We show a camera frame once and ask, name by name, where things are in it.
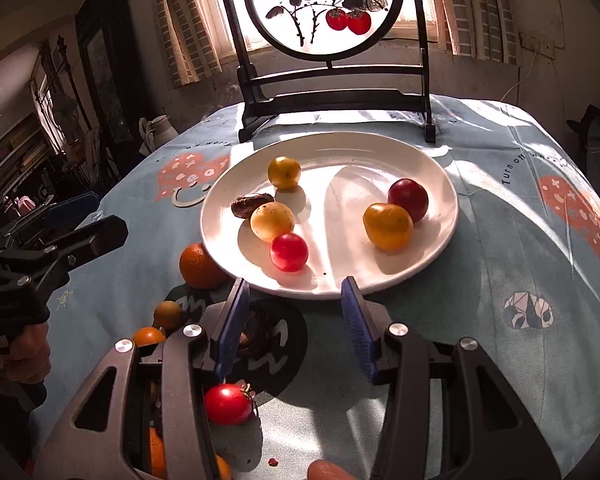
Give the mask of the person's left hand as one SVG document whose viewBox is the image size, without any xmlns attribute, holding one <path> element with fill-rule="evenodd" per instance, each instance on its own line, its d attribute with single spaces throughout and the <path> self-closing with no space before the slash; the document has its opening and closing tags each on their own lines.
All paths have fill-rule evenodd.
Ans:
<svg viewBox="0 0 600 480">
<path fill-rule="evenodd" d="M 28 325 L 9 345 L 9 352 L 0 352 L 0 393 L 13 396 L 12 384 L 37 384 L 50 374 L 50 344 L 48 324 Z"/>
</svg>

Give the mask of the person's right hand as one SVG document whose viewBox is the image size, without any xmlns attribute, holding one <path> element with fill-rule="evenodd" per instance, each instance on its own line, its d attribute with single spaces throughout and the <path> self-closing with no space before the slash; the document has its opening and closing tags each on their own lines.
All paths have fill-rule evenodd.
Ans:
<svg viewBox="0 0 600 480">
<path fill-rule="evenodd" d="M 308 480 L 355 480 L 352 474 L 328 460 L 314 460 L 310 463 L 306 478 Z"/>
</svg>

